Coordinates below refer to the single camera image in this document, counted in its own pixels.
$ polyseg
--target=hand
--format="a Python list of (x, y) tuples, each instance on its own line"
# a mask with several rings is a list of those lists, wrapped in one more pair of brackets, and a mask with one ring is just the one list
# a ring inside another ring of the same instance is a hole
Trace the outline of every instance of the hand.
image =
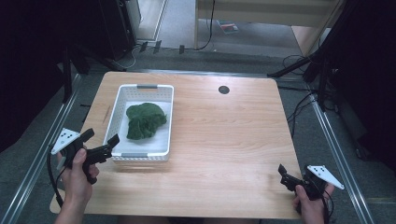
[[(66, 195), (61, 213), (55, 223), (80, 223), (85, 207), (92, 196), (92, 185), (82, 171), (82, 164), (87, 159), (87, 150), (82, 148), (73, 159), (73, 169), (66, 168), (61, 175)], [(99, 175), (95, 165), (91, 165), (89, 173), (92, 178)]]
[[(332, 192), (334, 191), (334, 186), (328, 184), (325, 191), (329, 193), (329, 195), (332, 195)], [(326, 192), (323, 193), (325, 202), (329, 200), (329, 195)], [(308, 196), (306, 195), (305, 189), (303, 188), (303, 186), (300, 185), (296, 186), (296, 193), (297, 196), (293, 200), (293, 206), (294, 208), (296, 208), (298, 203), (301, 202), (301, 214), (303, 222), (305, 224), (324, 223), (323, 201), (321, 199), (317, 199), (314, 201), (309, 200)]]

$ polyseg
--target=crumpled green towel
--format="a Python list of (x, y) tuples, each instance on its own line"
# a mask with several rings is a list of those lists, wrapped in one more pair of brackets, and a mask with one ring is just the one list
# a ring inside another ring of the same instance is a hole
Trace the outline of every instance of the crumpled green towel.
[(126, 110), (129, 118), (129, 129), (127, 138), (139, 140), (154, 136), (157, 129), (166, 123), (163, 110), (153, 103), (131, 105)]

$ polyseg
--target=gray floor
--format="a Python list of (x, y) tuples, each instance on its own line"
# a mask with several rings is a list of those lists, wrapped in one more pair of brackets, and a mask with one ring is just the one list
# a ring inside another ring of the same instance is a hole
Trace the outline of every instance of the gray floor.
[[(177, 3), (183, 6), (191, 6), (189, 5), (191, 2), (191, 0), (169, 0), (167, 9), (171, 8), (171, 6), (175, 7)], [(184, 32), (186, 36), (176, 31), (169, 32), (171, 29), (169, 27), (174, 27), (174, 30), (187, 31), (187, 28), (178, 28), (172, 25), (173, 23), (167, 23), (167, 18), (173, 18), (170, 21), (174, 22), (176, 16), (176, 14), (172, 15), (168, 10), (165, 10), (163, 23), (158, 35), (158, 39), (163, 41), (163, 47), (178, 48), (180, 43), (183, 43), (186, 47), (189, 44), (192, 45), (190, 32)], [(200, 33), (203, 35), (200, 37), (200, 40), (203, 40), (202, 43), (204, 43), (205, 21), (202, 21), (201, 24), (203, 29)], [(262, 29), (268, 29), (269, 31), (272, 29), (262, 24), (247, 23), (240, 25), (237, 23), (237, 25), (241, 28), (241, 31), (245, 29), (243, 28), (245, 25), (246, 27), (254, 27), (254, 31), (246, 31), (246, 33), (261, 34), (263, 31), (258, 31), (260, 29), (257, 27), (262, 27)], [(133, 64), (134, 66), (128, 68), (128, 71), (156, 69), (162, 72), (169, 70), (199, 71), (226, 73), (230, 76), (265, 77), (265, 74), (273, 73), (281, 69), (283, 67), (283, 59), (286, 56), (300, 54), (293, 36), (290, 35), (288, 31), (289, 28), (278, 28), (279, 27), (274, 28), (272, 32), (268, 32), (268, 36), (271, 38), (268, 37), (268, 42), (264, 41), (258, 44), (260, 46), (257, 47), (257, 49), (263, 48), (263, 50), (259, 50), (255, 53), (252, 53), (252, 50), (247, 50), (246, 45), (248, 45), (248, 43), (241, 44), (245, 41), (243, 35), (239, 35), (240, 39), (238, 40), (238, 36), (236, 35), (222, 36), (222, 31), (219, 30), (219, 32), (214, 33), (212, 38), (214, 42), (208, 45), (211, 46), (211, 49), (207, 51), (186, 51), (184, 54), (178, 54), (177, 50), (172, 49), (161, 49), (157, 53), (153, 53), (153, 49), (148, 49), (141, 53), (137, 50), (134, 52), (134, 58), (131, 54), (127, 55), (120, 63), (124, 65)], [(224, 38), (235, 38), (230, 40), (230, 42), (234, 42), (234, 44), (221, 47), (221, 41), (226, 43), (228, 41)], [(87, 107), (81, 105), (90, 105), (92, 103), (103, 74), (108, 71), (108, 69), (101, 64), (96, 62), (90, 63), (92, 65), (92, 70), (88, 75), (81, 76), (81, 86), (83, 86), (84, 89), (78, 93), (70, 114), (64, 122), (65, 128), (76, 131), (81, 129), (84, 117), (88, 111)], [(306, 87), (305, 83), (301, 80), (301, 76), (298, 75), (287, 75), (276, 81), (279, 87)], [(287, 91), (281, 89), (279, 92), (285, 108), (286, 117), (293, 112), (295, 106), (307, 95), (305, 91)], [(14, 198), (17, 187), (24, 179), (37, 151), (41, 148), (47, 132), (61, 108), (62, 98), (63, 93), (62, 90), (60, 90), (32, 122), (20, 141), (0, 154), (0, 217), (5, 215), (8, 206)], [(358, 159), (355, 155), (353, 143), (340, 117), (332, 111), (328, 111), (325, 114), (330, 120), (338, 144), (346, 157), (348, 168), (353, 174), (367, 202), (373, 220), (375, 223), (394, 223), (396, 219), (396, 178), (394, 173), (381, 162), (361, 161)], [(317, 117), (317, 112), (313, 106), (306, 107), (297, 117), (293, 143), (301, 167), (305, 164), (324, 164), (337, 178), (343, 183), (346, 183), (331, 153), (328, 139), (323, 132), (323, 128)], [(358, 213), (351, 201), (350, 192), (351, 190), (346, 189), (337, 190), (334, 193), (334, 214), (332, 215), (332, 223), (361, 223)], [(17, 223), (51, 223), (56, 215), (49, 211), (49, 204), (53, 192), (49, 185), (46, 169), (39, 170), (39, 177), (35, 183), (35, 187), (29, 193), (30, 197), (25, 203)], [(99, 215), (87, 215), (85, 219), (85, 223), (115, 223), (115, 221), (116, 217)], [(262, 223), (301, 223), (301, 221), (265, 219)]]
[(138, 1), (140, 8), (140, 25), (137, 39), (155, 41), (163, 21), (167, 0)]

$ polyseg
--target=white plastic basket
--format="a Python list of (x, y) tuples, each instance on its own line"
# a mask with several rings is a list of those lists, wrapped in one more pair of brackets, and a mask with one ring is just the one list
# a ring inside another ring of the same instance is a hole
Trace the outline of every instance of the white plastic basket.
[[(104, 144), (114, 134), (120, 142), (113, 148), (113, 161), (168, 161), (171, 138), (174, 87), (170, 85), (121, 85), (107, 126)], [(126, 137), (129, 119), (126, 110), (131, 105), (153, 103), (166, 116), (166, 123), (154, 136), (141, 140)]]

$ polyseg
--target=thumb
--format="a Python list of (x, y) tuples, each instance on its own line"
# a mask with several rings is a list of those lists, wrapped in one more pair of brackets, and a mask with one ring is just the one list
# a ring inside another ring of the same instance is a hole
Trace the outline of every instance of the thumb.
[(77, 153), (75, 158), (73, 159), (73, 168), (81, 169), (82, 163), (84, 163), (85, 159), (87, 158), (87, 151), (82, 148)]

